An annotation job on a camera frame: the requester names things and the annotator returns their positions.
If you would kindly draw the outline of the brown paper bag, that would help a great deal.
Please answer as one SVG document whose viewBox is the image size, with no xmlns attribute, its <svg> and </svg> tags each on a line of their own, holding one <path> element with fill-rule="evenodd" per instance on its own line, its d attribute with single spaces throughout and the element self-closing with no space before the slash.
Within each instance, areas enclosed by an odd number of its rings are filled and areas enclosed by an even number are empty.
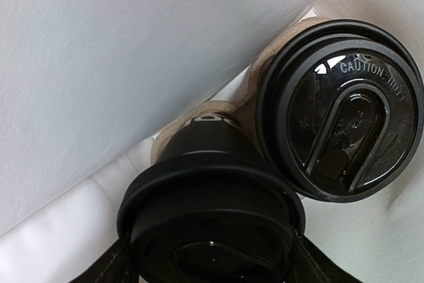
<svg viewBox="0 0 424 283">
<path fill-rule="evenodd" d="M 423 0 L 1 0 L 1 281 L 87 270 L 151 135 L 310 9 L 380 25 L 423 63 Z"/>
</svg>

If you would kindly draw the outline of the single black lid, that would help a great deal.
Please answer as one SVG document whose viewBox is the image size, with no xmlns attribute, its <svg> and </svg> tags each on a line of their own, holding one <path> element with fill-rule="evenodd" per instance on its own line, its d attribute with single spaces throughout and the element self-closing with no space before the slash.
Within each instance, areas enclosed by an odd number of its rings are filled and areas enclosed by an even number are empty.
<svg viewBox="0 0 424 283">
<path fill-rule="evenodd" d="M 423 80 L 394 35 L 364 21 L 314 17 L 262 57 L 258 142 L 295 191 L 359 201 L 407 168 L 423 132 Z"/>
<path fill-rule="evenodd" d="M 117 216 L 148 282 L 281 282 L 304 230 L 298 196 L 257 154 L 161 160 L 130 184 Z"/>
</svg>

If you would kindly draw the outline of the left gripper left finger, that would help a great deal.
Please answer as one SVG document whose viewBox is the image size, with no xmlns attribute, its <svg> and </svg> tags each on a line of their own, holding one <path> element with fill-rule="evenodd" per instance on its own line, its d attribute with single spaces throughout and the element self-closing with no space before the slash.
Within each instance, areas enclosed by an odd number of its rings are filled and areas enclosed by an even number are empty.
<svg viewBox="0 0 424 283">
<path fill-rule="evenodd" d="M 137 283 L 139 274 L 132 265 L 129 243 L 117 240 L 85 272 L 71 283 Z"/>
</svg>

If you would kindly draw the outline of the brown pulp cup carrier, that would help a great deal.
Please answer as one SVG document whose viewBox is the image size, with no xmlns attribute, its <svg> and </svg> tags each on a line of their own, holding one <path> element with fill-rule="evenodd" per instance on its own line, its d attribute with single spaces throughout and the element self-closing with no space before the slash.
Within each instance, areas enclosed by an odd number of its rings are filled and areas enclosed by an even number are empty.
<svg viewBox="0 0 424 283">
<path fill-rule="evenodd" d="M 209 100 L 184 113 L 181 117 L 170 123 L 162 129 L 153 142 L 150 163 L 158 161 L 164 147 L 170 141 L 170 138 L 182 127 L 188 120 L 206 113 L 225 113 L 233 116 L 240 124 L 247 137 L 252 141 L 256 149 L 259 149 L 258 138 L 256 136 L 256 124 L 254 114 L 256 111 L 257 94 L 260 87 L 260 81 L 266 73 L 272 59 L 281 48 L 288 44 L 299 33 L 320 23 L 330 21 L 327 17 L 309 17 L 290 28 L 286 29 L 273 42 L 271 42 L 247 68 L 247 79 L 236 86 L 236 96 L 230 100 Z"/>
</svg>

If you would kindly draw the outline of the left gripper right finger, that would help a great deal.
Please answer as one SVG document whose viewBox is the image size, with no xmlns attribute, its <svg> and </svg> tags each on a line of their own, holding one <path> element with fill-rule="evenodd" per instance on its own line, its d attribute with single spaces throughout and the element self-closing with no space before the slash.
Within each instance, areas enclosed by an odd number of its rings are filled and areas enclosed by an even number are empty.
<svg viewBox="0 0 424 283">
<path fill-rule="evenodd" d="M 293 237 L 293 260 L 291 282 L 360 282 L 337 266 L 305 235 L 295 232 Z"/>
</svg>

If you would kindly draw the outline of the black paper coffee cup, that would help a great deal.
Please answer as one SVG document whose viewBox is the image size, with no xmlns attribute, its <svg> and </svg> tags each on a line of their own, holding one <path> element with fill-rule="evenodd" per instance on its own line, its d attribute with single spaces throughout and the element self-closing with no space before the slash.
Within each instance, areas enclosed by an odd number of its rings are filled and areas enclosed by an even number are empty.
<svg viewBox="0 0 424 283">
<path fill-rule="evenodd" d="M 223 153 L 261 160 L 239 122 L 228 113 L 204 113 L 188 119 L 164 143 L 158 160 L 197 153 Z"/>
</svg>

